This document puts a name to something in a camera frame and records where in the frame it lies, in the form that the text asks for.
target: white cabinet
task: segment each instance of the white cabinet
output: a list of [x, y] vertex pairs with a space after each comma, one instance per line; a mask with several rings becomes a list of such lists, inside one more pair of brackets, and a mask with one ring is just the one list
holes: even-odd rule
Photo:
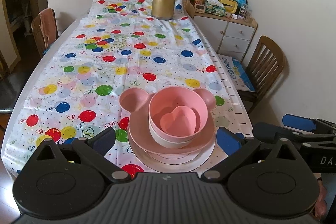
[[199, 13], [195, 13], [194, 21], [216, 53], [234, 57], [240, 62], [258, 26], [254, 19], [247, 23], [242, 19]]
[[219, 49], [227, 22], [207, 17], [194, 17], [197, 26], [203, 32], [215, 51]]

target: pink towel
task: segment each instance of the pink towel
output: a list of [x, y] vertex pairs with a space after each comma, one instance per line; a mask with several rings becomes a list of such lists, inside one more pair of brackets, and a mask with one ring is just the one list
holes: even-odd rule
[[53, 10], [51, 8], [47, 8], [40, 12], [40, 16], [40, 28], [43, 34], [45, 48], [49, 48], [49, 46], [56, 41], [56, 26]]

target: balloon print tablecloth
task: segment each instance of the balloon print tablecloth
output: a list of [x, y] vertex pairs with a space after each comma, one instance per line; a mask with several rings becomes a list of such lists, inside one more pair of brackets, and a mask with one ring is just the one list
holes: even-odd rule
[[[174, 85], [206, 88], [216, 97], [212, 112], [216, 127], [242, 132], [244, 123], [237, 120], [227, 91], [231, 87], [220, 77], [216, 69], [220, 65], [184, 13], [182, 1], [176, 0], [170, 21], [151, 17], [151, 3], [93, 1], [88, 17], [44, 68], [17, 117], [3, 155], [11, 173], [17, 175], [46, 138], [71, 143], [78, 137], [92, 138], [107, 127], [116, 132], [116, 143], [105, 156], [108, 160], [129, 172], [153, 172], [132, 153], [126, 132], [129, 113], [118, 102], [125, 89], [136, 86], [150, 93]], [[225, 157], [216, 145], [197, 171]]]

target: cabinet top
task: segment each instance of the cabinet top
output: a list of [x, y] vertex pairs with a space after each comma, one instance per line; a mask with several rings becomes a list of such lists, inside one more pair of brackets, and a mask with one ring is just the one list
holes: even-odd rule
[[249, 22], [245, 22], [244, 19], [233, 19], [232, 17], [220, 17], [220, 16], [215, 16], [215, 15], [211, 15], [211, 14], [201, 14], [201, 13], [195, 13], [195, 16], [198, 17], [208, 17], [208, 18], [214, 18], [214, 19], [219, 19], [219, 20], [224, 20], [224, 21], [228, 21], [228, 22], [234, 22], [236, 24], [241, 24], [241, 25], [245, 25], [245, 26], [249, 26], [252, 28], [257, 28], [258, 24], [257, 22], [254, 20], [253, 17], [251, 17]]

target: white bowl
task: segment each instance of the white bowl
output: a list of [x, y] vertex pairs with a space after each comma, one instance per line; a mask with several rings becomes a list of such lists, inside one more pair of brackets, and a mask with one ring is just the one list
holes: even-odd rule
[[161, 138], [153, 129], [151, 120], [149, 120], [149, 131], [153, 137], [153, 139], [161, 146], [165, 148], [182, 148], [187, 146], [189, 143], [191, 143], [192, 140], [186, 141], [186, 142], [181, 142], [181, 143], [175, 143], [175, 142], [170, 142], [167, 141], [163, 138]]

